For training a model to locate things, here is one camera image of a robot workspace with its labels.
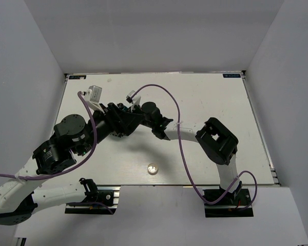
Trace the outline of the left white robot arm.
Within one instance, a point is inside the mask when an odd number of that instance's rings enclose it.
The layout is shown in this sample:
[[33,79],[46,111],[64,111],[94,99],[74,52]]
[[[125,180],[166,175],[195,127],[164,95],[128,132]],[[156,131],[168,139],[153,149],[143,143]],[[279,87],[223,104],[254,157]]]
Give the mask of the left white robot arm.
[[101,105],[89,113],[89,121],[70,114],[54,126],[54,133],[34,152],[29,163],[0,186],[0,225],[16,225],[46,208],[69,206],[101,206],[111,212],[113,191],[104,191],[92,179],[80,178],[76,183],[51,190],[40,186],[83,165],[97,144],[109,135],[129,136],[139,125],[151,126],[148,114],[140,106]]

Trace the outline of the small round cream jar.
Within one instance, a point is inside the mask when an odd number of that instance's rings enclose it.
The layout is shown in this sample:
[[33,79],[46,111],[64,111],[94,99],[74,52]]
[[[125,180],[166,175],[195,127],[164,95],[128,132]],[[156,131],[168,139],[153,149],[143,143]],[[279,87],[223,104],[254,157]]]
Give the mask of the small round cream jar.
[[150,175],[156,175],[159,171],[159,166],[155,163],[150,163],[147,167],[147,172]]

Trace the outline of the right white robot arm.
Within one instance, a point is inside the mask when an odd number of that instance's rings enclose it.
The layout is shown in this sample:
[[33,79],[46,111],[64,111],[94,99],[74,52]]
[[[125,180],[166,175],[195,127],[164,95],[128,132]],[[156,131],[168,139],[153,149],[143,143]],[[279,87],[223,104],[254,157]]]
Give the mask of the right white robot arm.
[[152,133],[162,140],[177,140],[198,143],[206,156],[217,165],[220,178],[222,200],[234,204],[240,198],[242,182],[238,177],[236,166],[237,137],[218,119],[211,117],[204,127],[197,132],[192,126],[184,126],[173,119],[162,116],[154,102],[146,102],[142,106],[131,106],[132,113],[143,114],[142,125],[151,128]]

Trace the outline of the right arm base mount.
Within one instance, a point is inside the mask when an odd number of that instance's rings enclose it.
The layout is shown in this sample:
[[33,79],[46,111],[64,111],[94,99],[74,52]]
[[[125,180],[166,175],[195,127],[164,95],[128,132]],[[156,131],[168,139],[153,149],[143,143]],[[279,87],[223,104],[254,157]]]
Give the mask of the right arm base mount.
[[225,196],[217,204],[204,204],[206,218],[238,218],[253,217],[253,208],[250,205],[251,196],[248,189],[241,189],[235,200]]

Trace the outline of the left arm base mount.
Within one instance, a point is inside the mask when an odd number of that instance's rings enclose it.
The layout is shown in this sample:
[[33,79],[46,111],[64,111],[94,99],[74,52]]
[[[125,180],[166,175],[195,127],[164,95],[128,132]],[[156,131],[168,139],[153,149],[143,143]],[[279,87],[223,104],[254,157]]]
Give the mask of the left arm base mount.
[[81,202],[68,203],[65,214],[113,215],[118,207],[120,188],[102,187],[92,179],[81,178],[86,197]]

